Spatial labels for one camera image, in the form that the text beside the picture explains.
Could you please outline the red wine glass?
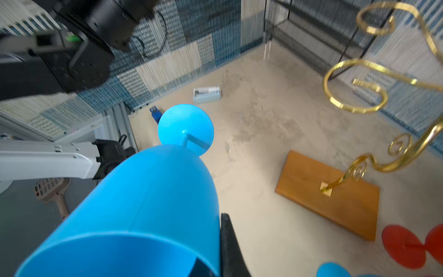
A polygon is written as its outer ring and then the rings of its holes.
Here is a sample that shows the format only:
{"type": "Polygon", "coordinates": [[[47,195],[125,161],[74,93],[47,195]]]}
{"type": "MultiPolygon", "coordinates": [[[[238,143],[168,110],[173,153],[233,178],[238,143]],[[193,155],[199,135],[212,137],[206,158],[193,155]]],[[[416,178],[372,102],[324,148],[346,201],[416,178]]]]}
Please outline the red wine glass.
{"type": "Polygon", "coordinates": [[[411,270],[418,270],[426,263],[430,254],[439,264],[443,263],[443,225],[432,228],[425,242],[407,228],[399,225],[387,226],[381,235],[388,255],[398,264],[411,270]]]}

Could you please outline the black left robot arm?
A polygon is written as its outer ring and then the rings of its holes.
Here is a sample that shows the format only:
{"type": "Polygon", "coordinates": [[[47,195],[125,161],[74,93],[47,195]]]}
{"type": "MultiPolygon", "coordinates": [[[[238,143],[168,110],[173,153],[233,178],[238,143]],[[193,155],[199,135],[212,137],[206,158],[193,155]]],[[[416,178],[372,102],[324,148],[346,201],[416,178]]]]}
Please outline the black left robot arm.
{"type": "MultiPolygon", "coordinates": [[[[31,36],[1,36],[1,99],[78,93],[109,78],[113,49],[129,51],[156,1],[39,1],[65,26],[31,36]]],[[[50,178],[100,180],[135,153],[121,142],[57,144],[1,140],[1,190],[13,181],[50,178]]]]}

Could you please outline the blue wine glass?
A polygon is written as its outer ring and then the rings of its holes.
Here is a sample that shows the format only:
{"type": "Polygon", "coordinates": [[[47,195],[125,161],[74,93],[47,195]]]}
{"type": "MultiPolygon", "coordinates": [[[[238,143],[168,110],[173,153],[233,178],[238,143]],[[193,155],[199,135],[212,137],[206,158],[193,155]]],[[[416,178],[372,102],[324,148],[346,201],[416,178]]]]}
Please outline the blue wine glass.
{"type": "Polygon", "coordinates": [[[318,268],[316,277],[352,277],[352,275],[337,263],[324,263],[318,268]]]}
{"type": "Polygon", "coordinates": [[[220,275],[220,212],[204,162],[214,139],[194,105],[168,109],[160,145],[118,165],[16,271],[18,277],[220,275]]]}

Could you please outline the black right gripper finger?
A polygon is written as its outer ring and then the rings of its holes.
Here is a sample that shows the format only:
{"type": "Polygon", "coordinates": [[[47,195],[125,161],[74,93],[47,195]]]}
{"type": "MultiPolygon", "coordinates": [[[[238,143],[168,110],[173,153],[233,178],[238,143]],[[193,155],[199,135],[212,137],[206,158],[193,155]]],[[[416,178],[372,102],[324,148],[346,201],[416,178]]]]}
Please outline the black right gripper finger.
{"type": "Polygon", "coordinates": [[[221,214],[220,259],[222,277],[251,277],[243,259],[229,214],[221,214]]]}

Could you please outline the blue wine glass front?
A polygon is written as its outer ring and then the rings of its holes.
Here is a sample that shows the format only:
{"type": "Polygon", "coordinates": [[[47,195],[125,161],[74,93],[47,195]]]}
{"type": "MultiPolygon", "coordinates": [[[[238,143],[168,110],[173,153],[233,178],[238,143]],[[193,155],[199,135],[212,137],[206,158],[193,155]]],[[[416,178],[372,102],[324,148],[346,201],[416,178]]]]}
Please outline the blue wine glass front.
{"type": "Polygon", "coordinates": [[[352,277],[352,275],[337,263],[324,263],[318,268],[316,277],[352,277]]]}

